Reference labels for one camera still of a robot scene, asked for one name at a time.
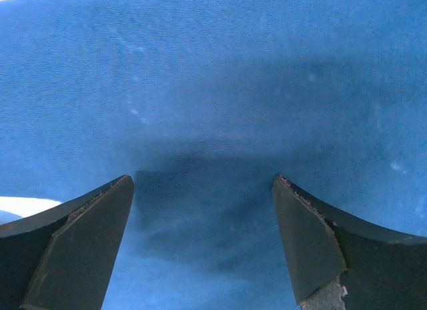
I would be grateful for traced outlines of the blue polo t-shirt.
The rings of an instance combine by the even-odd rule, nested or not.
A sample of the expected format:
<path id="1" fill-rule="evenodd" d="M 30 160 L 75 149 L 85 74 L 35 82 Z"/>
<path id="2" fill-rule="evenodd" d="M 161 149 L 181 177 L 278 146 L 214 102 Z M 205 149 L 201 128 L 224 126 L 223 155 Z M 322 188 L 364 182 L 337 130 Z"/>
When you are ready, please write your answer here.
<path id="1" fill-rule="evenodd" d="M 131 175 L 104 309 L 295 309 L 283 175 L 426 234 L 426 0 L 4 0 L 1 194 Z"/>

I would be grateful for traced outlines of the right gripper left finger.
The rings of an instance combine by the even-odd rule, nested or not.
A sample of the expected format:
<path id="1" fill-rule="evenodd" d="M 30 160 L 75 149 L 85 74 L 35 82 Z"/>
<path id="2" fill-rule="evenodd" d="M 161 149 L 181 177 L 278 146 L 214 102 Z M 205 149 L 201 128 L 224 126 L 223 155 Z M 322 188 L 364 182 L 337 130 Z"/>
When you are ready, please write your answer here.
<path id="1" fill-rule="evenodd" d="M 99 310 L 134 194 L 123 175 L 1 226 L 1 309 Z"/>

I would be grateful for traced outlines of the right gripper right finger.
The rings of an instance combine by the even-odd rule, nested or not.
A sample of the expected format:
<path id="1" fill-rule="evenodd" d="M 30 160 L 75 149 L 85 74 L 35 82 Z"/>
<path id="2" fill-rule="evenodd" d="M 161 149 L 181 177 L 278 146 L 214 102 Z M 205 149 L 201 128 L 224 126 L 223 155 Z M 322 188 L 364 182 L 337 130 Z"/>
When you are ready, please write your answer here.
<path id="1" fill-rule="evenodd" d="M 273 198 L 301 309 L 425 309 L 426 238 L 335 208 L 282 176 Z"/>

